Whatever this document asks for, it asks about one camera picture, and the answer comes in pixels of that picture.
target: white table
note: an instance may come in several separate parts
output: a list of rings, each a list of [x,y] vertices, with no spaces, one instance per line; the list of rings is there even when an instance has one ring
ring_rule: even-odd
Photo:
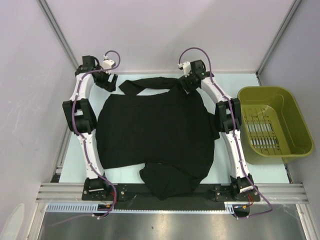
[[[152,77],[172,77],[179,78],[179,74],[124,74],[119,75],[117,80],[117,89],[112,94],[124,94],[118,86],[125,80],[138,80]],[[258,80],[255,74],[239,73],[239,74],[216,74],[217,82],[220,86],[233,98],[237,97],[240,89],[247,86],[258,86]],[[215,104],[209,96],[201,89],[198,90],[202,96],[203,103],[210,113],[215,113]],[[139,95],[153,95],[167,92],[167,90],[145,89]],[[93,86],[90,94],[90,103],[98,118],[98,115],[106,101],[110,96],[107,91]],[[227,148],[223,138],[215,141],[214,160],[208,176],[202,180],[203,184],[227,184],[230,183],[230,161]],[[259,184],[283,184],[289,183],[285,166],[283,164],[268,165],[252,165],[247,164],[255,183]],[[144,164],[119,167],[105,170],[105,175],[113,183],[132,183],[143,184],[139,175],[139,170]],[[84,156],[81,151],[80,143],[76,136],[72,134],[67,153],[65,156],[60,183],[84,183],[86,179],[86,166]]]

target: black t-shirt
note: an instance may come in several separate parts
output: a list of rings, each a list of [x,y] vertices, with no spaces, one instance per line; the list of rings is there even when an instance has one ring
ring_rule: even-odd
[[[185,92],[176,78],[126,80],[100,112],[96,128],[103,168],[145,163],[140,176],[159,198],[190,193],[214,160],[214,115],[207,112],[197,91]],[[169,89],[137,95],[145,88]]]

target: reflective metal surface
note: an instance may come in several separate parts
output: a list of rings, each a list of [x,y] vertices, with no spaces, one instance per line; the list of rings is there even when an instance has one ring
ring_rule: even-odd
[[[254,205],[251,213],[267,209]],[[227,214],[113,213],[106,219],[47,212],[39,240],[305,240],[296,205],[243,220]]]

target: olive green plastic bin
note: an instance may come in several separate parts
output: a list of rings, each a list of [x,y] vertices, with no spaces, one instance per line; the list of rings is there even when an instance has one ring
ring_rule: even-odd
[[[241,144],[251,164],[288,163],[308,156],[314,143],[293,95],[278,86],[249,86],[241,102]]]

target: yellow laundry basket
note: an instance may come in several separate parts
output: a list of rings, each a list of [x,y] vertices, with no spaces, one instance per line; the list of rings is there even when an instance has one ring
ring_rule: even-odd
[[[308,156],[314,142],[293,95],[278,86],[249,86],[241,102],[241,144],[251,164],[288,163]]]

